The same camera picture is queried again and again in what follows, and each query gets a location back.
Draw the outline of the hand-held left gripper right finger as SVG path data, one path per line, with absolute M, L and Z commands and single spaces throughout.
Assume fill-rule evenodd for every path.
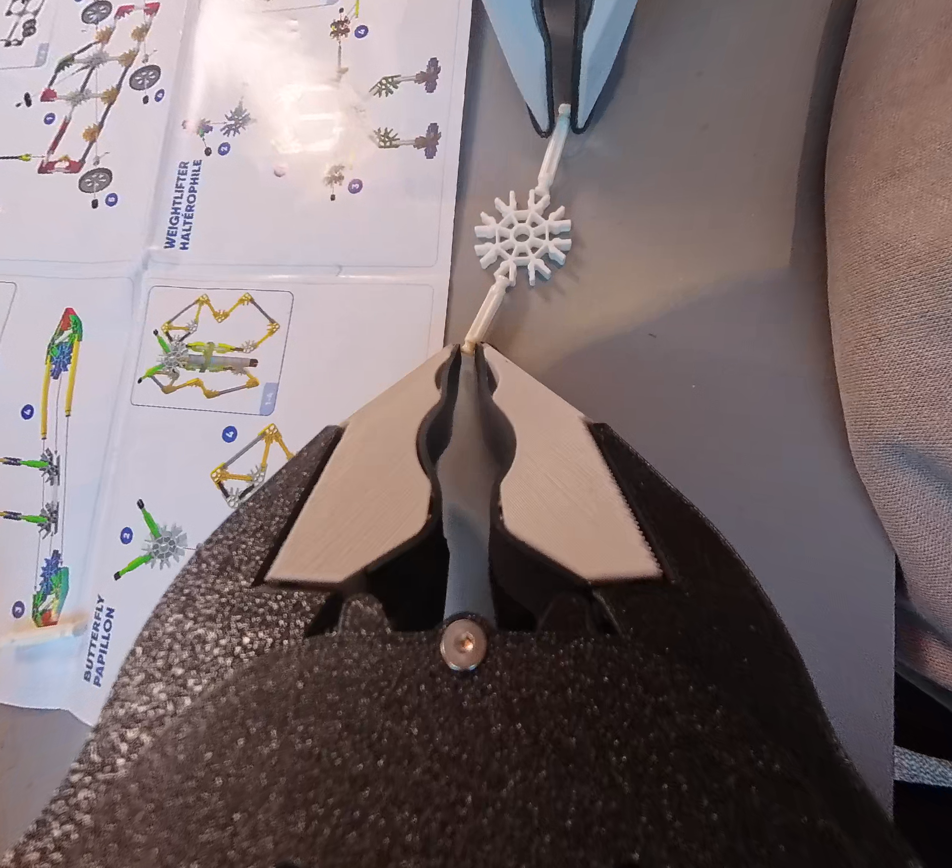
M 663 570 L 589 419 L 490 346 L 474 352 L 482 427 L 498 473 L 489 576 L 505 628 L 543 623 L 556 600 L 659 581 Z

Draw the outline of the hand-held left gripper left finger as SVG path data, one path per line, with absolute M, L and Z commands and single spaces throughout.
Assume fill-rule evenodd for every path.
M 443 621 L 449 552 L 437 463 L 460 368 L 450 346 L 349 418 L 264 575 L 268 584 L 341 600 L 369 593 L 399 631 Z

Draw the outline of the white snowflake connector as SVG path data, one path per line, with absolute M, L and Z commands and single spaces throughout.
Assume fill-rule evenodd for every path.
M 483 212 L 474 228 L 474 250 L 482 268 L 495 266 L 495 277 L 506 278 L 511 285 L 524 270 L 534 286 L 538 278 L 550 279 L 552 264 L 565 265 L 572 222 L 564 206 L 549 210 L 550 195 L 535 189 L 524 203 L 510 192 L 507 200 L 497 197 L 494 206 L 496 213 Z

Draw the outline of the white instruction sheet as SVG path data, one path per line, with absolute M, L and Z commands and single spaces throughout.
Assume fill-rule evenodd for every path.
M 1 0 L 2 703 L 443 338 L 472 0 Z

